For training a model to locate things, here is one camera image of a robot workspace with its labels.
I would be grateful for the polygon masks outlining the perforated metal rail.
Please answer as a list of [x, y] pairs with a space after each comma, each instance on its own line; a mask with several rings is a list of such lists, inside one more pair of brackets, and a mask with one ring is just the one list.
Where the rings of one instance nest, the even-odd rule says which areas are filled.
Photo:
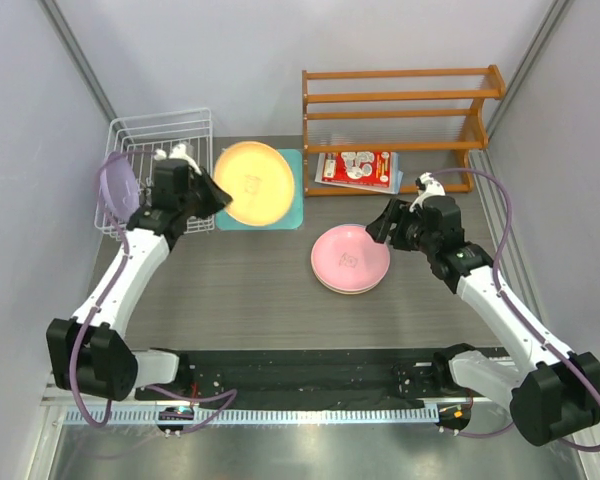
[[[117, 407], [108, 425], [193, 425], [214, 415], [209, 409], [184, 406], [140, 405]], [[225, 410], [212, 419], [212, 425], [331, 425], [331, 424], [408, 424], [437, 423], [436, 404], [418, 409], [369, 411], [266, 411]]]

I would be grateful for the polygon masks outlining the red white booklet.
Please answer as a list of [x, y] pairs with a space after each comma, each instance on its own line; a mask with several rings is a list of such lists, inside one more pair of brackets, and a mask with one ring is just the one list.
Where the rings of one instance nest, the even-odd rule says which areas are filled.
[[321, 153], [314, 181], [394, 195], [400, 190], [402, 178], [396, 152], [345, 151]]

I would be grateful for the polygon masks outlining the light orange plate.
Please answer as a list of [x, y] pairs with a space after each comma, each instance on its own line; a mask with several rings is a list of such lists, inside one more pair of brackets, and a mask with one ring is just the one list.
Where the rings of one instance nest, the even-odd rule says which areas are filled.
[[359, 295], [359, 294], [363, 294], [363, 293], [373, 290], [376, 286], [377, 286], [377, 284], [371, 285], [369, 287], [362, 288], [362, 289], [340, 289], [340, 288], [336, 288], [334, 286], [326, 285], [326, 288], [335, 293], [342, 294], [342, 295]]

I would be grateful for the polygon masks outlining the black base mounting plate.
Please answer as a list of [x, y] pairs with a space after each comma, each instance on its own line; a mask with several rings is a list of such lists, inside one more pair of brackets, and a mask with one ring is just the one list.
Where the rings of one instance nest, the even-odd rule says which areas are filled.
[[176, 381], [186, 397], [235, 389], [235, 409], [373, 410], [411, 407], [429, 398], [463, 398], [442, 380], [441, 348], [197, 350], [180, 353]]

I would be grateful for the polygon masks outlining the teal cutting mat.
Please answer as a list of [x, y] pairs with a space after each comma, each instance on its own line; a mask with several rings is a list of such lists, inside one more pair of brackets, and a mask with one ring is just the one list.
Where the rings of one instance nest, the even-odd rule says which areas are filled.
[[303, 187], [303, 159], [300, 151], [295, 149], [278, 149], [278, 152], [286, 160], [294, 178], [294, 196], [289, 210], [285, 216], [277, 222], [266, 226], [249, 226], [243, 224], [225, 211], [215, 215], [216, 228], [223, 231], [246, 231], [246, 230], [295, 230], [298, 229], [304, 219], [304, 187]]

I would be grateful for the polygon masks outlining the blue plate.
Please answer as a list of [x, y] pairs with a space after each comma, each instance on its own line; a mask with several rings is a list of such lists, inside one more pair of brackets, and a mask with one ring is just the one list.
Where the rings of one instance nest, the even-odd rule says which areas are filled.
[[387, 275], [389, 267], [360, 268], [350, 266], [319, 267], [311, 265], [316, 279], [327, 289], [345, 295], [362, 294], [375, 288]]

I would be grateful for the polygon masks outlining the orange wooden shelf rack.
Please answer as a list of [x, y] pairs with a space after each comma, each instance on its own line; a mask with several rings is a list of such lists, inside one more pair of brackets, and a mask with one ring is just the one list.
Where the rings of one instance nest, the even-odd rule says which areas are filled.
[[483, 108], [504, 98], [495, 65], [340, 72], [303, 71], [303, 189], [308, 197], [361, 195], [312, 179], [318, 160], [345, 152], [443, 152], [466, 167], [473, 150], [488, 145]]

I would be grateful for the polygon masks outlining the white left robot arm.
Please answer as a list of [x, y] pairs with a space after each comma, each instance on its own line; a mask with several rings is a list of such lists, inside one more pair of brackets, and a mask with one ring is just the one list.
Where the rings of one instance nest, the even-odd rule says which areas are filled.
[[149, 280], [184, 235], [188, 220], [207, 219], [230, 201], [188, 155], [157, 162], [150, 201], [121, 230], [120, 250], [97, 287], [70, 318], [54, 319], [47, 328], [57, 387], [74, 397], [108, 401], [122, 401], [133, 390], [154, 384], [173, 399], [191, 391], [193, 375], [179, 365], [178, 354], [134, 352], [124, 336]]

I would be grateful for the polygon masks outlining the pink plate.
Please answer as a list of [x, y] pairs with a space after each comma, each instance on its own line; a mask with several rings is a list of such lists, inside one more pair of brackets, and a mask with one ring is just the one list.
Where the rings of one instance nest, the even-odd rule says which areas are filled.
[[343, 224], [330, 228], [315, 241], [310, 264], [384, 268], [390, 267], [390, 253], [385, 244], [371, 239], [364, 226]]

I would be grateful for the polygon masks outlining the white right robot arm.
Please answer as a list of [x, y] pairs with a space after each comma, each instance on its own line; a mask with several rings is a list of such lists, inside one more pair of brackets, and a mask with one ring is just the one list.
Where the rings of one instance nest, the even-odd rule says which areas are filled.
[[600, 422], [600, 362], [589, 352], [575, 353], [515, 296], [494, 260], [466, 240], [453, 198], [392, 199], [366, 232], [376, 243], [424, 254], [433, 275], [482, 318], [514, 363], [505, 367], [466, 343], [448, 347], [433, 357], [437, 391], [452, 395], [464, 388], [490, 399], [534, 446]]

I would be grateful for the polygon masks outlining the purple plate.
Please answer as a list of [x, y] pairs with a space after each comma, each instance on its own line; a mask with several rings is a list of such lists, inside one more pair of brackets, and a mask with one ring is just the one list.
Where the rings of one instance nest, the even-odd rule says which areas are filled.
[[111, 152], [103, 163], [99, 183], [105, 205], [122, 222], [140, 207], [140, 188], [128, 156]]

